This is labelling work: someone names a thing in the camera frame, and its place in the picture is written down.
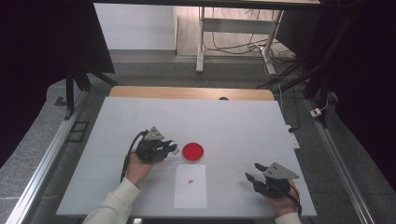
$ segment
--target table surface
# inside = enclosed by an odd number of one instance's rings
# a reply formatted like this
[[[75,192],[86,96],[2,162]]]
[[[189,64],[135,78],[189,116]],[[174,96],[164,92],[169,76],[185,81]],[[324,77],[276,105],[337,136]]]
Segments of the table surface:
[[[198,91],[205,93],[204,100],[197,99]],[[154,92],[162,99],[153,98]],[[237,97],[238,92],[244,95]],[[141,183],[143,192],[134,201],[131,216],[273,217],[271,205],[254,192],[245,172],[264,180],[254,162],[270,165],[274,161],[300,175],[295,183],[301,193],[303,216],[316,215],[290,135],[271,92],[116,87],[110,96],[105,99],[57,215],[84,217],[99,204],[119,184],[123,157],[132,139],[151,126],[156,126],[165,140],[174,140],[180,148],[189,142],[204,147],[205,155],[198,164],[205,166],[207,207],[175,208],[177,167],[186,162],[181,153],[170,154]],[[219,96],[238,100],[213,100]]]
[[[227,97],[229,100],[274,101],[274,95],[268,90],[213,89],[213,88],[180,88],[180,87],[144,87],[116,86],[109,96],[140,97],[164,99],[203,99],[218,100]]]

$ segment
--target red petri dish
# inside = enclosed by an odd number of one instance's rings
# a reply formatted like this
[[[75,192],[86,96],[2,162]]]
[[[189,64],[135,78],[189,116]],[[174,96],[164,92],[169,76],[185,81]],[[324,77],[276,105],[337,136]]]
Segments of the red petri dish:
[[[183,147],[183,158],[186,162],[196,163],[204,156],[204,149],[198,143],[188,143]]]

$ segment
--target white wall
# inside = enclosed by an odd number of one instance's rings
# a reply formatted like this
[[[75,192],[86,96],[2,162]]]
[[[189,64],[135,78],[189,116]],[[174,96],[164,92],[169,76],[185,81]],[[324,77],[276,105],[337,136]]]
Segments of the white wall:
[[[94,5],[109,49],[176,49],[175,7]]]

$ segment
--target metal frame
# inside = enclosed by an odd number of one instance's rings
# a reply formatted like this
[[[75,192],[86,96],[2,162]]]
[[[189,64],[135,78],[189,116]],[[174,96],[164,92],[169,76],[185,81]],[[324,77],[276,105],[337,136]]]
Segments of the metal frame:
[[[315,103],[312,100],[305,100],[306,107],[308,110],[314,109],[313,105]],[[346,193],[349,195],[353,206],[355,207],[356,214],[358,215],[361,223],[364,224],[375,224],[375,220],[373,215],[370,212],[369,207],[367,206],[366,201],[364,201],[361,196],[361,192],[355,184],[352,176],[347,169],[347,166],[338,151],[337,146],[332,140],[332,136],[329,133],[329,130],[323,127],[321,122],[318,119],[314,119],[315,125],[317,126],[318,133],[329,152],[329,156],[332,159],[332,163],[340,176],[341,181],[343,182]]]
[[[67,135],[69,134],[75,120],[86,102],[88,93],[82,91],[76,101],[76,106],[73,115],[69,119],[65,119],[49,144],[49,148],[43,156],[43,159],[38,164],[35,173],[27,184],[23,191],[20,199],[12,210],[6,224],[20,224],[26,218],[32,203],[35,200],[35,196],[40,190],[43,182],[45,181],[47,174],[50,171],[52,164],[55,162],[58,153],[60,152]]]
[[[200,39],[197,52],[196,73],[204,72],[204,32],[268,35],[265,48],[260,48],[269,76],[276,74],[271,62],[270,49],[283,11],[276,11],[273,21],[249,21],[205,18],[205,7],[200,7]]]

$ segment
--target black curtain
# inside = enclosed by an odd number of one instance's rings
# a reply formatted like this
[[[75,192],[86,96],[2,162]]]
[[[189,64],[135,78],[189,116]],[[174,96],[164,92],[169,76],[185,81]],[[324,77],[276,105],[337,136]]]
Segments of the black curtain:
[[[0,7],[0,34],[2,166],[35,121],[51,84],[81,64],[106,73],[114,68],[88,1],[7,0]]]
[[[396,2],[367,0],[331,61],[336,112],[396,189]]]

